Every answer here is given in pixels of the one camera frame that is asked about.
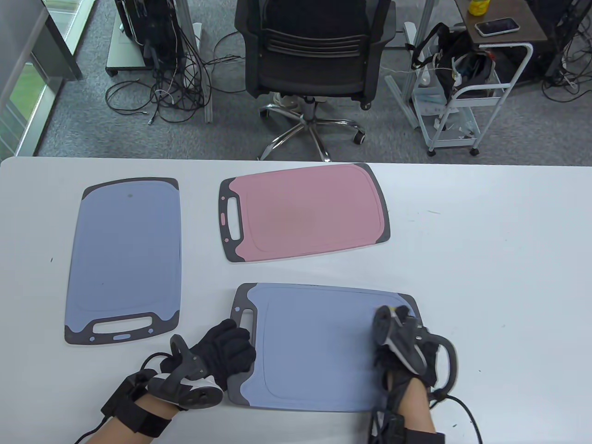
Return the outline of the person's right hand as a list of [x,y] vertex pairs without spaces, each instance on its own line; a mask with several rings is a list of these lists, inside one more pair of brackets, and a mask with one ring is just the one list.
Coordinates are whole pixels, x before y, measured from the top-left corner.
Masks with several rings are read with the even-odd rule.
[[407,306],[377,309],[372,322],[374,367],[381,372],[382,386],[388,392],[403,394],[412,379],[435,387],[438,344],[424,341],[425,333]]

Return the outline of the person's left hand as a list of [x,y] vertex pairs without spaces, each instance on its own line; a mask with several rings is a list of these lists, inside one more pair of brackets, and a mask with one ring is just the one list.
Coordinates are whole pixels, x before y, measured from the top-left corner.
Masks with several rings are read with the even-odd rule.
[[232,319],[210,328],[199,342],[189,347],[183,337],[170,340],[171,357],[160,365],[160,374],[151,379],[150,391],[170,402],[180,398],[221,397],[228,389],[228,378],[247,372],[256,359],[250,333]]

